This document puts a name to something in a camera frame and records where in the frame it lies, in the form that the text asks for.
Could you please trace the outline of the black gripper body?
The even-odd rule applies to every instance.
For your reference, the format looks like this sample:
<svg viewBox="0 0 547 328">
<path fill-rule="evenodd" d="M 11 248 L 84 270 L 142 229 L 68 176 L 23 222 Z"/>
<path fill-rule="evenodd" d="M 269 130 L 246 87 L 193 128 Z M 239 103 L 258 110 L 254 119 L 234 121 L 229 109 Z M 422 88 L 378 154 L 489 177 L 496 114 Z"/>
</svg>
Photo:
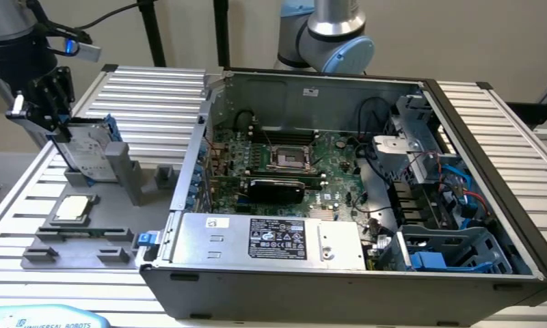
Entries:
<svg viewBox="0 0 547 328">
<path fill-rule="evenodd" d="M 56 55 L 42 33 L 7 39 L 0 37 L 0 79 L 14 96 L 19 92 L 32 103 L 44 103 L 44 77 L 58 67 Z"/>
</svg>

